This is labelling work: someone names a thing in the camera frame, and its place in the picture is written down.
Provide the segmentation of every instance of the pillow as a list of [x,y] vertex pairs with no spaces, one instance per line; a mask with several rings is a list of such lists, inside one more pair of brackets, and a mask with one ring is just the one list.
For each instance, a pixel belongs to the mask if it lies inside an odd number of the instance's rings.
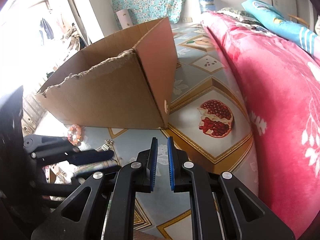
[[318,35],[305,26],[287,21],[276,8],[259,0],[247,0],[242,6],[273,33],[293,41],[312,55],[318,54],[315,52],[315,40],[319,39]]
[[243,10],[237,10],[234,7],[225,7],[216,13],[225,14],[238,22],[263,26],[251,13]]

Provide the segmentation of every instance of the white stripe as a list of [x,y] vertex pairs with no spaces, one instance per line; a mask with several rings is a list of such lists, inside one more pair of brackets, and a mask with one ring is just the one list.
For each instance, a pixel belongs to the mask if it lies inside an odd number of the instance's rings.
[[312,54],[312,37],[315,35],[315,33],[312,33],[309,37],[310,39],[310,54]]
[[301,27],[301,30],[300,30],[300,45],[301,45],[301,48],[303,48],[303,45],[302,45],[302,32],[303,32],[303,29],[304,29],[304,27]]
[[308,49],[308,42],[307,42],[307,35],[308,35],[308,32],[309,32],[310,30],[309,29],[307,29],[306,30],[306,32],[304,33],[304,44],[305,44],[305,46],[306,46],[306,49],[305,49],[305,51],[307,51],[307,49]]

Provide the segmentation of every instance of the cardboard box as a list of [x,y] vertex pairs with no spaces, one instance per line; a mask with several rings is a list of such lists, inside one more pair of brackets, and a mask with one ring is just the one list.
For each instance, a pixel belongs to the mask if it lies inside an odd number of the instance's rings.
[[177,60],[169,19],[146,22],[76,53],[36,98],[65,124],[166,128]]

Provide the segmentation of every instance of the green patterned pillow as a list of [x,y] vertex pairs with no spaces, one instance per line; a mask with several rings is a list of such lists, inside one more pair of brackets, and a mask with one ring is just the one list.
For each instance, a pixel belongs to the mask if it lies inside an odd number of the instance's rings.
[[251,13],[243,10],[237,10],[233,7],[225,7],[216,13],[225,14],[239,22],[246,23],[246,24],[256,24],[263,27],[261,22],[259,22]]

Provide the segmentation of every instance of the patterned tablecloth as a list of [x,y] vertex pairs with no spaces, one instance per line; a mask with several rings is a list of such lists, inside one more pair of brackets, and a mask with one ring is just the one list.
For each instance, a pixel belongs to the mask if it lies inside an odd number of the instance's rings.
[[[137,193],[135,228],[167,239],[192,239],[188,193],[170,190],[167,137],[210,172],[232,171],[258,193],[258,168],[250,120],[233,74],[219,47],[201,25],[172,30],[179,62],[175,74],[169,125],[165,130],[83,128],[80,149],[113,140],[116,162],[132,162],[158,138],[156,184],[151,194]],[[50,113],[36,134],[66,136],[68,128]],[[60,163],[57,182],[68,183],[75,166]]]

